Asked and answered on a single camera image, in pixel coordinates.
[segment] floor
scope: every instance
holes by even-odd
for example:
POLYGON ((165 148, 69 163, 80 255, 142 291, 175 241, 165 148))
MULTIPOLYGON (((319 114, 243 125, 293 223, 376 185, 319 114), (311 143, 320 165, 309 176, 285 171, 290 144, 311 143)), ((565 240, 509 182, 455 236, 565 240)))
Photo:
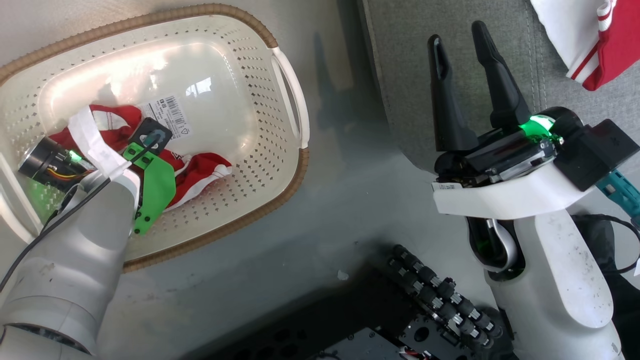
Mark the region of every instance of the floor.
MULTIPOLYGON (((0 12, 0 63, 116 20, 199 2, 11 1, 0 12)), ((224 2, 273 32, 300 79, 311 126, 305 182, 251 226, 123 275, 100 332, 101 358, 195 358, 296 299, 344 284, 343 273, 393 243, 453 277, 474 302, 491 304, 464 220, 437 213, 435 177, 415 168, 391 138, 355 2, 224 2)))

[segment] laundry basket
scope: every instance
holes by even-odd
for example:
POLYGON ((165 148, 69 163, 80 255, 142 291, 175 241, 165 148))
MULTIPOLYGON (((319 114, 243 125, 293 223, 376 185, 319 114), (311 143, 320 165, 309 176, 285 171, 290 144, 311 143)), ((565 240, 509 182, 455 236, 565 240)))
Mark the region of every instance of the laundry basket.
POLYGON ((307 107, 291 64, 255 17, 223 4, 189 6, 70 37, 0 68, 0 211, 25 241, 62 194, 17 174, 43 136, 88 104, 175 97, 188 134, 177 154, 215 152, 232 175, 132 235, 125 271, 175 257, 267 215, 307 169, 307 107))

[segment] red garment in basket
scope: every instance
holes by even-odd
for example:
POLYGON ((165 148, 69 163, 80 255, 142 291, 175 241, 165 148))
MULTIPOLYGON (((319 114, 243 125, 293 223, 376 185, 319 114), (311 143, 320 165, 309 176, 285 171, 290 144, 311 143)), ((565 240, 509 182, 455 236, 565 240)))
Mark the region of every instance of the red garment in basket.
MULTIPOLYGON (((93 117, 104 142, 115 151, 124 150, 142 119, 142 112, 135 106, 109 108, 90 105, 93 117)), ((67 150, 79 152, 68 128, 49 137, 67 150)), ((172 210, 196 197, 208 184, 231 174, 231 163, 220 155, 203 152, 193 156, 179 156, 163 150, 159 157, 173 166, 175 171, 175 197, 165 211, 172 210)))
POLYGON ((567 77, 596 90, 640 59, 638 0, 531 0, 567 77))

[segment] basket rim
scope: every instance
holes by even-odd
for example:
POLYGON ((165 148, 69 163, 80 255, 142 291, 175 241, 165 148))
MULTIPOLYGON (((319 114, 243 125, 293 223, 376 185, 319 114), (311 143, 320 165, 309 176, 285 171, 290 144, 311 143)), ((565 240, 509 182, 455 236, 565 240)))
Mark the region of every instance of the basket rim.
MULTIPOLYGON (((0 86, 4 85, 7 80, 19 72, 26 70, 40 62, 53 58, 56 55, 65 53, 69 50, 81 47, 91 42, 101 40, 125 33, 126 31, 144 28, 146 26, 162 24, 180 19, 188 19, 191 17, 199 17, 203 15, 224 15, 236 20, 240 20, 254 30, 258 36, 264 41, 268 48, 278 47, 278 42, 271 32, 263 23, 256 19, 248 12, 226 4, 200 4, 165 10, 147 15, 141 15, 126 20, 114 22, 99 28, 95 28, 78 35, 68 37, 51 45, 45 46, 39 50, 24 55, 10 63, 0 67, 0 86)), ((177 256, 186 254, 192 250, 196 250, 208 243, 214 242, 226 235, 234 233, 237 230, 251 224, 252 222, 264 217, 270 212, 282 206, 287 202, 294 193, 298 191, 302 180, 305 177, 308 167, 308 147, 300 149, 298 156, 298 166, 291 179, 291 182, 282 193, 278 194, 274 199, 266 204, 256 208, 255 210, 231 221, 223 226, 209 231, 194 239, 176 244, 163 250, 159 250, 153 254, 142 256, 137 259, 126 261, 123 266, 123 273, 140 270, 148 266, 166 261, 177 256)))

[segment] gray sofa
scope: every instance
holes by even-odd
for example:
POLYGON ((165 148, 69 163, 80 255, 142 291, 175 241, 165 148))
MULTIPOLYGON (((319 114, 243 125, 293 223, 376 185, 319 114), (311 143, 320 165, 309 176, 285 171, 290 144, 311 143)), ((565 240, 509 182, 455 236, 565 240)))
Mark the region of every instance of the gray sofa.
MULTIPOLYGON (((492 111, 484 69, 477 62, 471 23, 486 23, 507 61, 529 109, 551 106, 575 111, 585 123, 613 119, 640 142, 640 64, 589 92, 566 78, 567 68, 528 0, 362 0, 371 54, 389 125, 404 154, 417 167, 432 170, 433 141, 427 39, 442 37, 453 66, 458 99, 477 134, 490 129, 492 111)), ((640 163, 622 166, 628 177, 640 163)))

